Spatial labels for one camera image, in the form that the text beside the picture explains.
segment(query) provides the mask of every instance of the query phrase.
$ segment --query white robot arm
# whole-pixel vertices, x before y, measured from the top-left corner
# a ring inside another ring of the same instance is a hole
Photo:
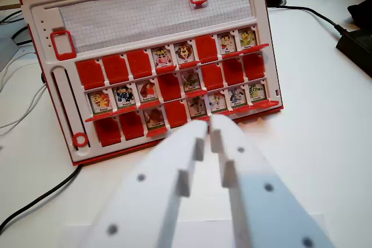
[[[171,247],[180,199],[190,196],[207,131],[206,122],[195,120],[154,148],[122,181],[80,247]],[[229,189],[237,248],[333,247],[233,121],[212,116],[210,136],[222,186]]]

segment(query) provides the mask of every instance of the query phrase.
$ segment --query cartoon character picture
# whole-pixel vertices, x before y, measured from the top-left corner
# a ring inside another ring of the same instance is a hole
[[[239,30],[240,45],[243,49],[248,49],[256,45],[255,32],[250,28]]]
[[[199,74],[195,70],[181,72],[185,92],[194,91],[202,88],[200,85]]]
[[[144,110],[144,116],[148,130],[165,126],[163,113],[160,109],[153,108]]]
[[[225,95],[216,92],[211,95],[208,95],[210,111],[212,113],[222,112],[223,110],[227,110]]]
[[[88,94],[94,114],[104,113],[112,110],[109,95],[101,91]]]
[[[152,56],[155,62],[155,67],[172,65],[170,52],[165,47],[152,50]]]
[[[265,93],[265,86],[260,82],[256,84],[251,84],[249,86],[249,96],[251,97],[252,103],[267,99]]]
[[[140,81],[137,83],[137,90],[139,92],[139,100],[141,103],[157,100],[155,84],[149,80]]]
[[[225,55],[226,53],[235,52],[235,39],[230,33],[219,34],[218,40],[220,43],[220,53]]]
[[[116,87],[114,90],[114,96],[118,109],[129,107],[135,104],[133,91],[126,85]]]
[[[192,46],[187,42],[175,44],[174,49],[176,50],[177,61],[179,64],[192,62],[195,60]]]
[[[246,105],[244,90],[240,87],[229,89],[228,94],[230,96],[230,103],[232,108]]]
[[[187,105],[188,105],[191,118],[197,118],[197,117],[205,116],[207,114],[204,100],[200,96],[188,99]]]

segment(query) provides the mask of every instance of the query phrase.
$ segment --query guess who game board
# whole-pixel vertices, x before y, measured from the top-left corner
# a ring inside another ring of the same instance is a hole
[[[22,0],[73,164],[282,109],[264,0]]]

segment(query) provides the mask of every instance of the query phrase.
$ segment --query white tabletop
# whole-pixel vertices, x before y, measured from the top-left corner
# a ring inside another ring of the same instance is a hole
[[[287,1],[353,30],[347,6],[363,0]],[[304,208],[324,214],[336,247],[370,247],[372,79],[335,48],[338,34],[328,23],[303,11],[270,10],[269,16],[284,110],[240,125]],[[26,56],[9,70],[32,62]],[[41,85],[37,65],[19,70],[0,93],[0,125],[22,115]],[[74,170],[46,93],[0,144],[0,221]],[[0,247],[58,247],[64,226],[91,224],[120,178],[149,151],[84,167],[62,194],[6,230]],[[179,219],[229,218],[217,155],[206,148]]]

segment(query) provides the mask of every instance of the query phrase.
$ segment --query grid paper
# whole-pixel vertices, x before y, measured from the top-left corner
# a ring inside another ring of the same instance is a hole
[[[61,7],[78,53],[252,17],[249,0],[93,0]]]

